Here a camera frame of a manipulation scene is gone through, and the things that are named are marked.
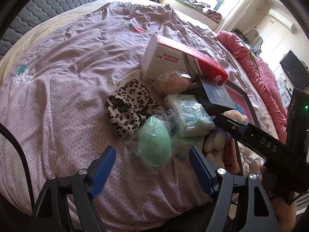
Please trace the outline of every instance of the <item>gray quilted fabric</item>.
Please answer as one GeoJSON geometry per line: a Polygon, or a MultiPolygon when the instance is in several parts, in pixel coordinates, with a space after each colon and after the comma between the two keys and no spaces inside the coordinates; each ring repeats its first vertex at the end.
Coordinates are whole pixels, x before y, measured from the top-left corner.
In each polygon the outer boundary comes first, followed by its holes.
{"type": "Polygon", "coordinates": [[[18,13],[0,40],[0,60],[33,27],[85,3],[96,0],[30,0],[18,13]]]}

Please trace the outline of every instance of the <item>leopard print fabric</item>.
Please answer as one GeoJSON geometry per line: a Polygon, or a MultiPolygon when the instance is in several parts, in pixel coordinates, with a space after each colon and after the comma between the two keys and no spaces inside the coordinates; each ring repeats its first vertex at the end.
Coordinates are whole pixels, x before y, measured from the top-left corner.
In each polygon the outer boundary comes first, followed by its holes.
{"type": "Polygon", "coordinates": [[[105,110],[120,138],[131,136],[151,115],[166,111],[150,94],[150,89],[137,79],[110,95],[105,110]]]}

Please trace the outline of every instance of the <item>black monitor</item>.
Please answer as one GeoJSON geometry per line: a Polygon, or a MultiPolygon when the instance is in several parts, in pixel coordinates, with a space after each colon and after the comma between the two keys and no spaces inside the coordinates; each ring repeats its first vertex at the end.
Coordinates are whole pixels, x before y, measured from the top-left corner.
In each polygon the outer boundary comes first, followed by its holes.
{"type": "Polygon", "coordinates": [[[303,90],[307,87],[309,84],[308,68],[292,51],[285,55],[280,64],[296,88],[303,90]]]}

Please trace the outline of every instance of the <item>green sponge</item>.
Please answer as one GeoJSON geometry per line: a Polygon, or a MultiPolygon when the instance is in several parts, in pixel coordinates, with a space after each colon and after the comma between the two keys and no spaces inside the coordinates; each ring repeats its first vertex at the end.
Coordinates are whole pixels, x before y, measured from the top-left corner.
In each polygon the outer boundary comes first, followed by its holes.
{"type": "Polygon", "coordinates": [[[141,127],[138,137],[139,156],[150,167],[162,167],[171,159],[171,139],[165,126],[151,116],[141,127]]]}

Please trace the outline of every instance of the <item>metal screw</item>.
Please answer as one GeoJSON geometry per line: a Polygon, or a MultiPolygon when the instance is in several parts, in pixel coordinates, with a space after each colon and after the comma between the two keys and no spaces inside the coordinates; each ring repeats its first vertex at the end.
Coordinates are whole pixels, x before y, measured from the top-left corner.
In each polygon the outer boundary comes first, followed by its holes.
{"type": "Polygon", "coordinates": [[[249,177],[253,180],[255,180],[257,178],[256,174],[255,173],[251,173],[249,174],[249,177]]]}
{"type": "Polygon", "coordinates": [[[87,169],[81,169],[81,170],[79,170],[78,171],[78,173],[80,174],[80,175],[85,175],[86,173],[87,173],[87,169]]]}
{"type": "Polygon", "coordinates": [[[218,169],[218,173],[219,173],[219,174],[225,174],[226,171],[225,171],[224,168],[219,168],[219,169],[218,169]]]}
{"type": "Polygon", "coordinates": [[[54,178],[56,178],[56,175],[54,175],[54,174],[51,174],[51,175],[48,176],[49,180],[53,180],[54,178]]]}

